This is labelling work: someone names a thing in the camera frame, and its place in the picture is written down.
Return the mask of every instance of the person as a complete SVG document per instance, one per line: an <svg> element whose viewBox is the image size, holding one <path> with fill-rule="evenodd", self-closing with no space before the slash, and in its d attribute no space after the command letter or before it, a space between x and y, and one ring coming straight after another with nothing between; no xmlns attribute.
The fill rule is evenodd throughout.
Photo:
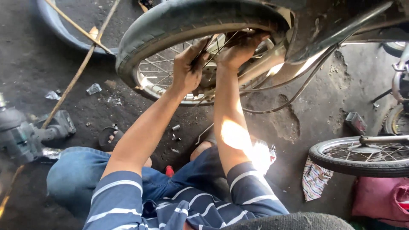
<svg viewBox="0 0 409 230"><path fill-rule="evenodd" d="M171 86L125 132L112 153L66 149L47 176L49 195L85 219L87 230L218 229L288 214L253 164L258 153L239 97L238 69L268 36L258 32L223 48L217 58L214 139L202 142L173 177L150 168L150 156L180 102L200 83L209 54L195 66L190 64L206 39L176 55ZM206 192L218 178L227 180L232 203Z"/></svg>

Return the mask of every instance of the pink bag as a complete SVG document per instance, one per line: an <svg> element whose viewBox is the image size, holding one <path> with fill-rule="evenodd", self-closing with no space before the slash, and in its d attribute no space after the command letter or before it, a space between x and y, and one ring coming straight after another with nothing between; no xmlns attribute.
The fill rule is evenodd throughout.
<svg viewBox="0 0 409 230"><path fill-rule="evenodd" d="M409 212L399 202L409 201L408 178L360 177L353 216L368 216L396 227L409 228Z"/></svg>

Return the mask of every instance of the concrete floor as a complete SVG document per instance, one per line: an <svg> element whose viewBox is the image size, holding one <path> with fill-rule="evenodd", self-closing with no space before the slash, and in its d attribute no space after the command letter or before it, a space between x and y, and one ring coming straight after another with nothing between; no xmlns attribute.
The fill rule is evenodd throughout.
<svg viewBox="0 0 409 230"><path fill-rule="evenodd" d="M0 28L0 92L10 106L26 114L49 113L56 101L44 98L45 94L49 90L64 90L84 55L44 28L35 7L27 1L1 1ZM394 100L388 95L379 101L377 109L369 101L390 88L393 74L390 64L396 61L378 44L344 47L325 63L291 107L274 114L246 114L250 133L276 145L278 158L267 177L290 212L323 212L349 218L353 176L335 173L321 198L304 201L301 177L307 152L320 141L351 135L343 126L345 112L359 112L368 124L369 134L378 133ZM331 65L341 71L329 75ZM292 97L305 78L278 90L247 95L242 105L256 110L277 107ZM99 83L103 91L87 95L85 90L93 83ZM123 103L108 100L110 97ZM77 128L77 134L63 147L96 147L97 135L104 127L117 123L126 130L151 104L121 82L112 60L92 59L62 106ZM212 114L212 107L178 108L155 150L154 155L160 159L157 168L185 164L197 136L212 123ZM170 127L176 124L182 127L177 133L181 142L171 140ZM0 158L4 196L16 167L6 163L3 156ZM81 228L68 211L46 197L45 178L50 166L34 162L23 168L0 218L2 229Z"/></svg>

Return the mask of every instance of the striped cloth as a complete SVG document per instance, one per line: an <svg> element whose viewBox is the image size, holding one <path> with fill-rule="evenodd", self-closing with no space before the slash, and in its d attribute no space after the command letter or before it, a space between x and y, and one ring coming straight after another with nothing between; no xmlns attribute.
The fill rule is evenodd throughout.
<svg viewBox="0 0 409 230"><path fill-rule="evenodd" d="M306 201L320 198L325 185L333 175L334 171L318 166L308 156L303 173L303 191Z"/></svg>
<svg viewBox="0 0 409 230"><path fill-rule="evenodd" d="M193 187L173 196L142 203L142 178L130 171L113 172L98 183L91 199L86 230L219 229L241 220L288 214L263 173L250 162L233 167L227 182L233 203Z"/></svg>

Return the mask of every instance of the hand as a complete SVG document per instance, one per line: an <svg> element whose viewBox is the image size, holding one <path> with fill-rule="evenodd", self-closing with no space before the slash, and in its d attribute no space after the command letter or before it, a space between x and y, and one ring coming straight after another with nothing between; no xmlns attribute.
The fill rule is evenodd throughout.
<svg viewBox="0 0 409 230"><path fill-rule="evenodd" d="M202 79L202 68L209 57L209 53L199 57L195 66L190 64L205 47L207 41L208 38L203 38L198 43L189 46L182 53L175 56L173 60L173 81L170 89L186 96L199 86Z"/></svg>
<svg viewBox="0 0 409 230"><path fill-rule="evenodd" d="M231 33L227 33L225 40L228 41L230 38ZM217 65L238 70L242 64L254 55L257 46L267 38L269 38L267 32L255 33L239 40L235 40L233 37L220 52Z"/></svg>

